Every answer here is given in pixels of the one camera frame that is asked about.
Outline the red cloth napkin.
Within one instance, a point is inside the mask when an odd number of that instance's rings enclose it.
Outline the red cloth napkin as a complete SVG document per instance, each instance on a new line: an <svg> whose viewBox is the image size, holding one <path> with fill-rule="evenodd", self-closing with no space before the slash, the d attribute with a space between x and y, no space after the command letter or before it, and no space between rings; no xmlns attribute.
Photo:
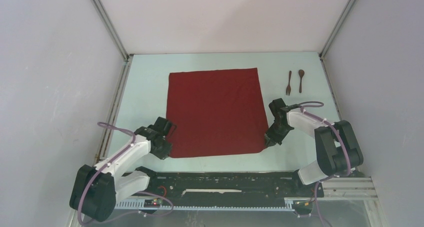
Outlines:
<svg viewBox="0 0 424 227"><path fill-rule="evenodd" d="M166 118L172 158L256 154L268 130L258 70L173 72Z"/></svg>

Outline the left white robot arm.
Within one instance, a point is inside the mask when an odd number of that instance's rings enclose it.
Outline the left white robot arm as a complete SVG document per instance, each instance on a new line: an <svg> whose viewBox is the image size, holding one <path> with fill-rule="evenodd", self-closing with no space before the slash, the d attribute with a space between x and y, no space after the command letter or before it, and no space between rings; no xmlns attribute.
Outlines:
<svg viewBox="0 0 424 227"><path fill-rule="evenodd" d="M172 144L166 136L172 123L140 127L136 131L118 128L105 122L100 127L120 131L129 135L129 141L94 166L83 165L76 174L69 206L76 210L81 226L104 222L114 211L117 203L138 192L153 195L158 189L158 181L146 173L135 170L124 175L142 157L152 154L160 160L168 157Z"/></svg>

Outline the brown wooden spoon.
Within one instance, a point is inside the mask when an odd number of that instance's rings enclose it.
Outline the brown wooden spoon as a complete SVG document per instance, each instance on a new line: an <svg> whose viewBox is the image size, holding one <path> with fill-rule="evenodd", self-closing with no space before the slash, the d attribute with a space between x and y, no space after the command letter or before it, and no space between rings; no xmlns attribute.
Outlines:
<svg viewBox="0 0 424 227"><path fill-rule="evenodd" d="M305 75L305 71L303 69L300 69L298 71L298 75L299 75L299 88L298 88L298 92L301 94L303 92L303 77Z"/></svg>

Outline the aluminium frame rail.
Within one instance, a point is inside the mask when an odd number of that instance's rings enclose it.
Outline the aluminium frame rail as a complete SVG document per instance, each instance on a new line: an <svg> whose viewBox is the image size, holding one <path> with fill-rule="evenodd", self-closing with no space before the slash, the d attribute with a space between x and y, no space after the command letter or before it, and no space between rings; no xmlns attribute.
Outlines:
<svg viewBox="0 0 424 227"><path fill-rule="evenodd" d="M375 201L378 199L374 183L370 177L335 177L322 183L320 189L326 201Z"/></svg>

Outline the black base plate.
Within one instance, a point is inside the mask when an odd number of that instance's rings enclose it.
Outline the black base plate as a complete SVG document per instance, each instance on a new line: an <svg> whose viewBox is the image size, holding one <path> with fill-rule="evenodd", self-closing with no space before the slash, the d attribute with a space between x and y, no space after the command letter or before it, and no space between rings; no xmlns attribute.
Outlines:
<svg viewBox="0 0 424 227"><path fill-rule="evenodd" d="M286 208L287 200L323 197L315 184L303 185L292 172L156 172L146 192L181 208Z"/></svg>

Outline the brown wooden fork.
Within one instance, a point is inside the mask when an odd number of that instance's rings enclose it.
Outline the brown wooden fork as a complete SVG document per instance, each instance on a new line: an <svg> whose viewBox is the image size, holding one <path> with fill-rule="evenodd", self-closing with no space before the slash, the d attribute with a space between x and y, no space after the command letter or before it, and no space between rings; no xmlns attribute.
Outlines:
<svg viewBox="0 0 424 227"><path fill-rule="evenodd" d="M285 89L285 95L286 96L290 96L292 88L291 88L291 78L292 78L292 71L290 70L288 73L288 82L287 82L287 86Z"/></svg>

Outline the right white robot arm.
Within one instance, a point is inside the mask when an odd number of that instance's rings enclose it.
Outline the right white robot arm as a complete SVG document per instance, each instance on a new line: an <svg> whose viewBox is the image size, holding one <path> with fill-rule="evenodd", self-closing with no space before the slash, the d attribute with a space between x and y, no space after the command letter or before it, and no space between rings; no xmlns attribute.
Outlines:
<svg viewBox="0 0 424 227"><path fill-rule="evenodd" d="M269 104L274 121L265 132L266 147L281 145L292 130L300 130L315 142L316 160L296 170L291 181L291 191L304 196L311 184L330 177L350 174L353 168L363 164L364 156L352 125L346 120L329 122L313 115L300 105L277 106Z"/></svg>

